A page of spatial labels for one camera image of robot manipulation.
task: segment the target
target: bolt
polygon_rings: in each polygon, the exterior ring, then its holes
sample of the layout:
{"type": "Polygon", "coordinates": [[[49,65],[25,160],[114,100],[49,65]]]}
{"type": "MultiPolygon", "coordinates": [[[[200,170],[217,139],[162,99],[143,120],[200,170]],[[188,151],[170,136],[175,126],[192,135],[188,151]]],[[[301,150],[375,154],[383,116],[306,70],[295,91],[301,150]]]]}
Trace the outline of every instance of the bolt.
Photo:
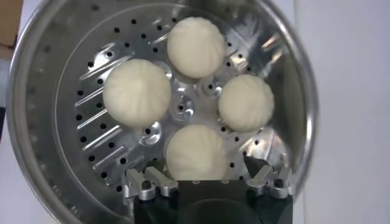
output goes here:
{"type": "Polygon", "coordinates": [[[285,182],[282,179],[280,179],[280,178],[274,179],[274,186],[275,187],[282,188],[282,187],[284,187],[284,185],[285,185],[285,182]]]}
{"type": "Polygon", "coordinates": [[[142,182],[142,190],[148,190],[152,187],[152,182],[150,182],[149,180],[144,180],[142,182]]]}

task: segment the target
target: metal clamp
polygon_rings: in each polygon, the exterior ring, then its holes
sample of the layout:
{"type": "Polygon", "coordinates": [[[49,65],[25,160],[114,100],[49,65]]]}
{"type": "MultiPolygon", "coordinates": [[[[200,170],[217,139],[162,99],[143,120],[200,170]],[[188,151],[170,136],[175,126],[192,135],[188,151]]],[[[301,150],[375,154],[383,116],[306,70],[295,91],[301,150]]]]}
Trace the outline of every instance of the metal clamp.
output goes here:
{"type": "Polygon", "coordinates": [[[272,176],[272,167],[264,165],[261,170],[252,178],[246,181],[246,184],[255,191],[256,196],[264,194],[267,182],[272,176]]]}
{"type": "Polygon", "coordinates": [[[282,168],[278,176],[269,183],[269,193],[275,198],[286,198],[290,185],[291,168],[282,168]]]}
{"type": "Polygon", "coordinates": [[[160,188],[160,194],[164,197],[170,197],[171,193],[179,188],[176,180],[169,179],[154,167],[146,168],[144,176],[160,188]]]}
{"type": "Polygon", "coordinates": [[[148,201],[155,198],[155,185],[151,181],[145,179],[135,169],[126,171],[126,180],[129,184],[130,191],[133,189],[138,193],[138,198],[142,201],[148,201]]]}

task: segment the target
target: perforated steamer tray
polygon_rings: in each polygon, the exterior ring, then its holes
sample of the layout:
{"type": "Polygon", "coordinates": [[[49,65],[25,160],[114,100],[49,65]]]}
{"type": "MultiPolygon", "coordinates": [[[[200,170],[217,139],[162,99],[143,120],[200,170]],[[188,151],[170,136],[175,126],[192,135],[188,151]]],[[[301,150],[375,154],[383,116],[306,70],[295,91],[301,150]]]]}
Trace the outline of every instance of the perforated steamer tray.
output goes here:
{"type": "Polygon", "coordinates": [[[292,167],[294,185],[303,183],[315,131],[316,92],[314,85],[307,86],[313,81],[310,68],[302,67],[307,59],[283,18],[267,1],[185,4],[52,2],[27,30],[13,64],[10,102],[22,106],[10,112],[11,130],[21,133],[13,138],[20,163],[31,166],[27,179],[58,219],[128,222],[121,175],[164,161],[170,137],[188,124],[205,124],[224,139],[230,160],[226,179],[249,176],[243,163],[243,155],[249,155],[276,168],[292,167]],[[225,61],[207,79],[189,79],[168,60],[169,31],[189,16],[209,19],[225,36],[225,61]],[[31,41],[36,41],[34,51],[31,41]],[[171,81],[169,110],[148,128],[118,124],[102,101],[110,71],[131,58],[152,61],[171,81]],[[25,70],[16,69],[26,61],[25,70]],[[265,79],[275,96],[270,123],[252,133],[231,131],[218,115],[222,87],[240,74],[265,79]]]}

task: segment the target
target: steamer basket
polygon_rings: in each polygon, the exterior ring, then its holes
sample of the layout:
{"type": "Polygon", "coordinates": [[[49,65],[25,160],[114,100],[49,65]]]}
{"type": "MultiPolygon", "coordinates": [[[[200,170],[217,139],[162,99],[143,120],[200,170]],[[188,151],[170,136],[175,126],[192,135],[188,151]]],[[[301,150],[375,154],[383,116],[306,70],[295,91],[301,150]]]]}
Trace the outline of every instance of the steamer basket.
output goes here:
{"type": "Polygon", "coordinates": [[[61,223],[130,223],[123,205],[126,169],[164,161],[179,128],[205,124],[224,139],[226,179],[249,174],[243,154],[292,167],[293,191],[310,166],[318,105],[310,62],[273,3],[244,0],[58,0],[34,13],[12,61],[7,117],[14,151],[30,186],[61,223]],[[225,36],[225,62],[211,78],[181,75],[168,60],[169,31],[201,16],[225,36]],[[114,121],[102,101],[111,69],[143,58],[172,85],[166,116],[148,128],[114,121]],[[221,88],[240,74],[271,86],[275,111],[261,130],[236,133],[219,118],[221,88]]]}

